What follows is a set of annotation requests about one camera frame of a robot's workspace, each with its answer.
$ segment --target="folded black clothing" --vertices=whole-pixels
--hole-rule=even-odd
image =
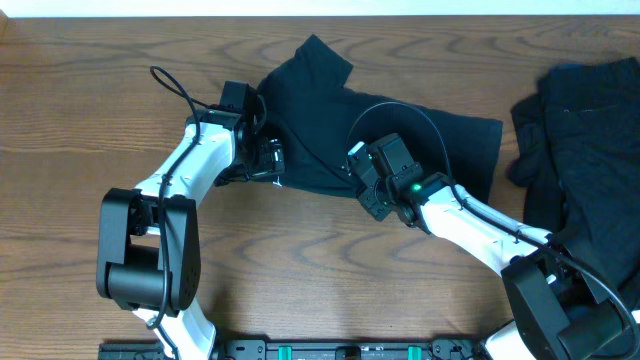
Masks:
[[[258,86],[266,102],[267,123],[261,133],[283,143],[285,173],[280,184],[315,193],[355,197],[356,179],[342,168],[346,152],[358,141],[371,143],[398,133],[414,160],[427,173],[444,172],[440,143],[419,114],[399,106],[372,110],[389,101],[383,96],[344,88],[353,66],[312,35],[295,56],[271,72]],[[502,123],[426,109],[444,138],[458,183],[487,202],[502,137]],[[275,177],[259,181],[275,181]]]
[[[563,66],[512,109],[528,187],[524,222],[593,245],[625,302],[640,302],[640,66]]]

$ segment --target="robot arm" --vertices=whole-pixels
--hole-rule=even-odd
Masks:
[[[155,334],[169,358],[208,360],[215,327],[200,308],[195,293],[200,278],[200,247],[196,209],[212,186],[230,178],[249,180],[284,171],[278,140],[257,138],[258,98],[247,84],[227,82],[220,105],[200,112],[197,145],[175,169],[164,203],[170,262],[170,301]],[[133,190],[111,189],[102,202],[97,288],[145,323],[158,316],[163,293],[162,253],[136,245],[131,236],[159,235],[158,193],[162,176],[196,135],[187,119],[178,147],[148,179]]]
[[[631,316],[623,315],[626,308],[615,290],[602,286],[606,279],[599,283],[602,276],[578,271],[603,273],[589,243],[566,241],[555,245],[558,251],[548,250],[543,245],[549,231],[477,201],[450,175],[425,175],[397,134],[356,144],[348,165],[361,181],[358,200],[376,220],[396,212],[407,226],[454,242],[502,277],[515,324],[484,342],[494,360],[585,359],[635,326],[633,319],[622,320]],[[565,312],[569,292],[584,293],[584,315],[570,318]]]

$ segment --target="green connector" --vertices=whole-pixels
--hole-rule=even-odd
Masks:
[[[291,346],[281,346],[278,348],[278,360],[291,360]]]
[[[409,360],[422,360],[422,348],[419,346],[409,346]]]

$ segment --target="white wall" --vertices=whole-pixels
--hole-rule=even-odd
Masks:
[[[0,9],[9,17],[640,15],[640,0],[0,0]]]

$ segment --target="wood grain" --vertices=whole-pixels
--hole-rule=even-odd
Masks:
[[[0,358],[90,359],[144,325],[95,290],[99,206],[175,147],[184,101],[253,85],[315,33],[355,65],[348,86],[504,121],[491,205],[522,216],[504,178],[509,109],[558,63],[640,53],[637,17],[12,20],[0,46]],[[510,318],[500,279],[449,242],[376,223],[355,200],[232,184],[198,212],[198,299],[225,331],[272,338],[482,335]]]
[[[4,37],[4,30],[7,28],[7,23],[9,22],[9,18],[7,15],[0,9],[0,41]]]

